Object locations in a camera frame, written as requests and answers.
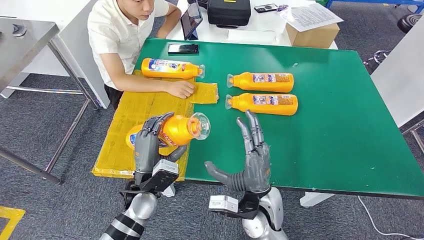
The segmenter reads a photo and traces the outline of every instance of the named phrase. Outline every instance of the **green table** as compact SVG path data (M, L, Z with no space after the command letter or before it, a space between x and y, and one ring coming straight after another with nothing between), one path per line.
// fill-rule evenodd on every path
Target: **green table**
M293 116L258 114L270 145L271 183L318 193L424 199L424 175L356 51L196 42L199 54L168 55L165 39L148 39L144 58L206 66L198 82L218 83L218 104L196 104L211 123L206 140L191 142L186 181L214 183L205 161L229 173L244 168L244 144L225 96L227 74L288 72L299 108Z

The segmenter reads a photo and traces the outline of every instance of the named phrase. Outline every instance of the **silver robotic arm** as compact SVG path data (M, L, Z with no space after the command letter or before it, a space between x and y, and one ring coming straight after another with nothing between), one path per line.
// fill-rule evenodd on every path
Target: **silver robotic arm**
M170 155L159 154L158 134L162 124L173 112L148 119L135 137L134 180L120 191L125 199L125 211L119 214L100 240L139 240L149 218L155 213L160 192L179 176L175 163L187 150L180 146Z
M245 148L244 170L229 174L211 161L204 163L207 172L230 189L245 192L240 201L230 196L211 196L208 211L233 218L241 218L244 231L252 239L287 240L282 230L283 201L280 191L270 185L270 148L258 117L246 111L250 130L238 117Z

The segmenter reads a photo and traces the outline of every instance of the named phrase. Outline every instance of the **black phone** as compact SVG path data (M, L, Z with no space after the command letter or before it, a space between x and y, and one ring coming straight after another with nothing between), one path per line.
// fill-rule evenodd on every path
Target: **black phone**
M255 6L253 9L257 13L261 14L261 13L276 11L278 9L278 6L275 3L271 3L266 5Z
M169 44L168 54L198 54L198 44Z

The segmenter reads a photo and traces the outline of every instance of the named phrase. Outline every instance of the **tablet screen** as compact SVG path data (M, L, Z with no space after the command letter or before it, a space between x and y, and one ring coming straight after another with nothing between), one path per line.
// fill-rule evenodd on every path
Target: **tablet screen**
M182 31L184 39L187 40L196 27L202 22L199 4L197 1L188 6L187 11L181 16Z

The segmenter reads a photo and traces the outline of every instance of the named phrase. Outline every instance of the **white shirt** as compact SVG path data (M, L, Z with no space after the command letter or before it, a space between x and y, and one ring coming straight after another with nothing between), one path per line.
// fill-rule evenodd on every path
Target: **white shirt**
M118 54L126 74L132 74L140 50L150 35L155 17L168 13L165 0L154 0L154 10L147 20L133 24L118 7L117 0L98 0L88 15L88 37L94 61L104 84L117 89L106 71L100 54Z

